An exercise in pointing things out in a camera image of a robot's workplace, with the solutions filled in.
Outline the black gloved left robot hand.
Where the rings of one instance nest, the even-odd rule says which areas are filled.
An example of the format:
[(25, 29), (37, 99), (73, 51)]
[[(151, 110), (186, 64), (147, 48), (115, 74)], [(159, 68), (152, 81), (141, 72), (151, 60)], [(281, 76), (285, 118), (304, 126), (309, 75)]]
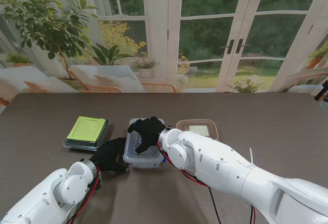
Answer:
[(123, 161), (123, 154), (126, 145), (126, 138), (119, 137), (106, 141), (92, 155), (90, 161), (93, 162), (100, 171), (112, 171), (123, 173), (128, 170)]

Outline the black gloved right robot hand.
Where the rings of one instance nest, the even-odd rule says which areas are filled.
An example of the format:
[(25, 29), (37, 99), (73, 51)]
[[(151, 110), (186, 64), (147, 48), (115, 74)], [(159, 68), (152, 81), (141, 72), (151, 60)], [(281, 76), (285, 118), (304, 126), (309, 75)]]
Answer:
[(135, 149), (137, 154), (146, 151), (150, 146), (156, 146), (161, 132), (166, 126), (155, 116), (138, 119), (128, 128), (128, 133), (137, 132), (142, 139), (141, 145)]

